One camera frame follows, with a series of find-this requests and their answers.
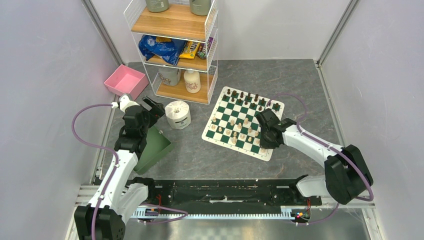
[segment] plastic bottle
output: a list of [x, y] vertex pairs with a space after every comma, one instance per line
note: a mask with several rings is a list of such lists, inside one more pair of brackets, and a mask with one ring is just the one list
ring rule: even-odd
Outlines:
[[190, 0], [190, 11], [199, 16], [207, 16], [211, 4], [211, 0]]
[[160, 13], [170, 7], [168, 0], [146, 0], [147, 9], [152, 13]]
[[185, 88], [189, 93], [195, 94], [200, 91], [200, 74], [198, 71], [187, 70], [184, 72]]

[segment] metal frame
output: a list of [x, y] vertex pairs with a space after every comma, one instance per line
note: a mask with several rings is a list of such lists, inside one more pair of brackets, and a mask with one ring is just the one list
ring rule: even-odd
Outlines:
[[93, 21], [98, 32], [100, 33], [100, 36], [103, 39], [104, 43], [109, 48], [110, 54], [112, 54], [113, 59], [115, 59], [118, 65], [124, 64], [124, 61], [122, 60], [121, 55], [119, 54], [114, 42], [112, 41], [112, 38], [108, 33], [108, 30], [106, 30], [106, 27], [103, 24], [99, 14], [97, 13], [96, 8], [94, 7], [92, 1], [81, 0], [81, 2], [82, 2], [82, 5], [84, 5], [85, 9], [87, 10], [88, 15], [90, 15], [91, 20]]

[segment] green and white chessboard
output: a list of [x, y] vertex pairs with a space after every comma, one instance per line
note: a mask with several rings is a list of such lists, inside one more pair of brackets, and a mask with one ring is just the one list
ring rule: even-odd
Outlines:
[[[232, 101], [233, 91], [237, 92], [234, 101]], [[251, 94], [251, 99], [248, 100], [248, 104], [245, 104], [248, 92], [243, 92], [244, 96], [240, 97], [241, 92], [241, 90], [227, 86], [222, 89], [201, 138], [205, 141], [247, 154], [254, 158], [269, 161], [273, 154], [273, 150], [261, 149], [259, 147], [261, 127], [255, 116], [265, 109], [272, 109], [275, 115], [281, 119], [283, 116], [284, 103], [272, 100], [270, 106], [267, 107], [266, 105], [270, 100], [269, 98], [259, 96], [257, 101], [255, 101], [255, 94]], [[236, 143], [233, 143], [234, 132], [237, 138]]]

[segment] wire shelf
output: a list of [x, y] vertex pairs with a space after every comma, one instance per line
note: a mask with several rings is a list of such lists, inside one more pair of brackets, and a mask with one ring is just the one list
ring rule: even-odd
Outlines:
[[217, 50], [217, 45], [218, 45], [218, 28], [217, 27], [213, 28], [212, 34], [213, 34], [213, 41], [209, 46], [210, 47], [209, 51], [207, 52], [207, 69], [210, 68], [212, 60], [214, 59], [215, 51]]

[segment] white wire shelf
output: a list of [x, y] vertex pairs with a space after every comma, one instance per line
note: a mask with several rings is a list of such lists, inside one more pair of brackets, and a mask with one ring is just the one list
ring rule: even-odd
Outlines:
[[218, 0], [213, 0], [207, 16], [191, 13], [188, 0], [171, 0], [169, 9], [163, 12], [150, 12], [147, 8], [140, 10], [140, 4], [134, 1], [142, 0], [132, 0], [125, 10], [128, 13], [124, 13], [134, 33], [204, 43], [218, 15]]
[[189, 102], [209, 104], [211, 101], [212, 93], [218, 79], [218, 67], [210, 66], [208, 73], [200, 73], [200, 91], [190, 93], [186, 89], [184, 82], [184, 70], [181, 71], [181, 78], [176, 86], [168, 86], [162, 83], [159, 73], [156, 74], [151, 87], [156, 96], [185, 100]]
[[199, 72], [207, 73], [209, 71], [209, 67], [211, 66], [212, 60], [214, 59], [215, 52], [217, 50], [218, 45], [218, 28], [214, 27], [212, 29], [213, 41], [210, 44], [210, 50], [207, 53], [206, 59], [201, 59], [197, 55], [194, 59], [180, 58], [177, 65], [171, 65], [164, 60], [162, 60], [158, 56], [153, 56], [149, 60], [146, 60], [144, 56], [142, 56], [142, 61], [146, 65], [153, 65], [159, 67], [169, 67], [169, 68], [177, 68], [177, 69], [185, 69], [185, 70], [196, 70]]

